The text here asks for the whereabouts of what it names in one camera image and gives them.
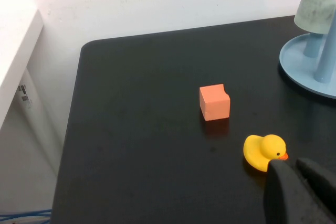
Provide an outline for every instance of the foam block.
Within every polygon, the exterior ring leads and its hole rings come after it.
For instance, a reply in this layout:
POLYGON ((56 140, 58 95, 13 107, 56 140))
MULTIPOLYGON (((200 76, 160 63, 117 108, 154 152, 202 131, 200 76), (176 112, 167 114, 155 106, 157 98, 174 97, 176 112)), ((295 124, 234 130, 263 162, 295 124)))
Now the foam block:
POLYGON ((230 97, 223 84, 200 87, 199 90, 199 105, 206 121, 230 116, 230 97))

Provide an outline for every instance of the yellow rubber duck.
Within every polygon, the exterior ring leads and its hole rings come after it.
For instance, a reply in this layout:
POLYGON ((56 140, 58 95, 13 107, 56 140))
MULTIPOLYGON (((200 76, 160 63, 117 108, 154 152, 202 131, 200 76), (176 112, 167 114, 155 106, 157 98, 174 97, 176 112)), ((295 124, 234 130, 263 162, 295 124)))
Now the yellow rubber duck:
POLYGON ((286 144, 277 135, 248 136, 244 143, 244 156, 251 166, 262 172, 267 172, 272 159, 288 159, 286 144))

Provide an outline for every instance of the black table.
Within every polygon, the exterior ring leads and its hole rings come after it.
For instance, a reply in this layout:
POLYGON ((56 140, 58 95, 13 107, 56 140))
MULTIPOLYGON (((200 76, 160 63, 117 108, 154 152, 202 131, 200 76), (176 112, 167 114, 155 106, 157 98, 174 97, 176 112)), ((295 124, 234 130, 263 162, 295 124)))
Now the black table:
POLYGON ((250 134, 336 172, 336 104, 278 66, 302 33, 283 17, 84 45, 51 223, 265 223, 250 134), (205 123, 199 87, 218 83, 230 118, 205 123))

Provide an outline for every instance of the orange beak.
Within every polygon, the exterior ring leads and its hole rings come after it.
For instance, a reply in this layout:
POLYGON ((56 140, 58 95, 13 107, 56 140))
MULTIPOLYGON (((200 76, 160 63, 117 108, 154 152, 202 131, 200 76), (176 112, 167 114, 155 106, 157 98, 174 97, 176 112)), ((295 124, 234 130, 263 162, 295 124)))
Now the orange beak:
POLYGON ((286 159, 288 159, 288 154, 287 154, 287 152, 284 154, 284 156, 279 157, 279 159, 281 159, 281 160, 286 160, 286 159))

